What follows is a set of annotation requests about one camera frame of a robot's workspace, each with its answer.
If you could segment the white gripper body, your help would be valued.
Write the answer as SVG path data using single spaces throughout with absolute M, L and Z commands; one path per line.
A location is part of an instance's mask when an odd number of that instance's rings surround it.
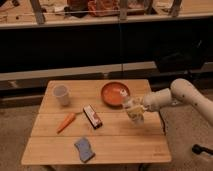
M 146 94 L 142 99 L 143 107 L 150 112 L 159 110 L 159 103 L 154 93 Z

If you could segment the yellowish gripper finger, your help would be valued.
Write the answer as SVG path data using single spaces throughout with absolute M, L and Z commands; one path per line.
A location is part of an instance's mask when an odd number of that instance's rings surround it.
M 145 109 L 142 105 L 135 105 L 132 109 L 136 113 L 144 113 Z

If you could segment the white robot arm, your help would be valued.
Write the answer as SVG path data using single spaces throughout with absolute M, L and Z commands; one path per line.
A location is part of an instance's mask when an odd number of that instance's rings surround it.
M 169 88 L 144 95 L 131 119 L 140 122 L 145 111 L 157 112 L 171 105 L 174 100 L 191 105 L 213 127 L 213 101 L 200 93 L 188 80 L 182 78 L 175 79 Z

